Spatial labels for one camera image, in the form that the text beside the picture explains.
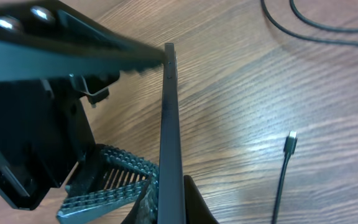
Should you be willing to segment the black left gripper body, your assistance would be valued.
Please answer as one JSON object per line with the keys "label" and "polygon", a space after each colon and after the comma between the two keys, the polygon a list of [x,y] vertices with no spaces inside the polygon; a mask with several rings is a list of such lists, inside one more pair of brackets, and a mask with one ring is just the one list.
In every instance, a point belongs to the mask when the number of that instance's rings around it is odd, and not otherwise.
{"label": "black left gripper body", "polygon": [[0,82],[0,196],[33,210],[96,143],[81,98],[98,103],[119,74]]}

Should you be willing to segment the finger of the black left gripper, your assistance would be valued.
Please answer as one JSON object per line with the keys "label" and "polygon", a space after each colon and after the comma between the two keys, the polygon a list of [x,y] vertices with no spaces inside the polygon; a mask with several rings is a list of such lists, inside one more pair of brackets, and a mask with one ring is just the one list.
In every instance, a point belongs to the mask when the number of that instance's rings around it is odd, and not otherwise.
{"label": "finger of the black left gripper", "polygon": [[123,149],[96,145],[90,158],[77,165],[57,212],[60,223],[87,223],[135,202],[158,165]]}
{"label": "finger of the black left gripper", "polygon": [[162,50],[111,32],[61,1],[0,4],[0,82],[141,71]]}

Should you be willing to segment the blue Samsung Galaxy smartphone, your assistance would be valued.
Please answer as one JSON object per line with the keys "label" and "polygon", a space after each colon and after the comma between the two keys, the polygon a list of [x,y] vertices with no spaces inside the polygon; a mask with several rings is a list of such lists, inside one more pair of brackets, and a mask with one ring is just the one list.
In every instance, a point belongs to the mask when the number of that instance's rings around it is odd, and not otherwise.
{"label": "blue Samsung Galaxy smartphone", "polygon": [[161,224],[185,224],[185,192],[178,111],[177,58],[173,43],[164,45],[160,128],[158,218]]}

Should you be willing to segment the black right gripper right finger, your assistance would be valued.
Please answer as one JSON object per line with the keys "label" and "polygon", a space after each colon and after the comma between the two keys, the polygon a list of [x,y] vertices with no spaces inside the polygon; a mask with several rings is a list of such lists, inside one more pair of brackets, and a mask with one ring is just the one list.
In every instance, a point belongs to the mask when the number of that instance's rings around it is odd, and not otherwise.
{"label": "black right gripper right finger", "polygon": [[219,224],[213,217],[190,175],[185,175],[185,210],[187,224]]}

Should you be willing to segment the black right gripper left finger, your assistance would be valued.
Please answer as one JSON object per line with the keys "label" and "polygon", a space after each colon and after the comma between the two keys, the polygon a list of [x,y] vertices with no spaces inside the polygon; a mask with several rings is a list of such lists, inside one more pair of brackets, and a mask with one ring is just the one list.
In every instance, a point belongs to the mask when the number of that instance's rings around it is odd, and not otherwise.
{"label": "black right gripper left finger", "polygon": [[149,177],[122,224],[156,224],[158,217],[158,180]]}

